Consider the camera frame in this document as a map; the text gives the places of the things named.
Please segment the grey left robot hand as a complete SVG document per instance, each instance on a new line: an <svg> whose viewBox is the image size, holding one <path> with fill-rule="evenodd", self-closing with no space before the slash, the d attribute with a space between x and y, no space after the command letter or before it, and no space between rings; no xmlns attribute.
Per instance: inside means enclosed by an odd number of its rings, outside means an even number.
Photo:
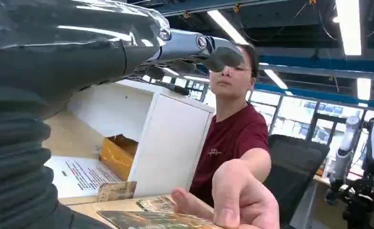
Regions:
<svg viewBox="0 0 374 229"><path fill-rule="evenodd" d="M46 118L91 86L164 67L236 67L232 42L171 29L157 10L116 0L0 0L0 115Z"/></svg>

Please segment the person's left hand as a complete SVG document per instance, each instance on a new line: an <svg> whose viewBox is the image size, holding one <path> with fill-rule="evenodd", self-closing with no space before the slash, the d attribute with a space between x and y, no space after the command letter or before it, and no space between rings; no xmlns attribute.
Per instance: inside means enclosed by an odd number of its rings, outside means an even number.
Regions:
<svg viewBox="0 0 374 229"><path fill-rule="evenodd" d="M211 220L225 229L278 229L279 205L273 194L250 172L242 160L231 160L215 172L214 207L177 188L171 193L175 212Z"/></svg>

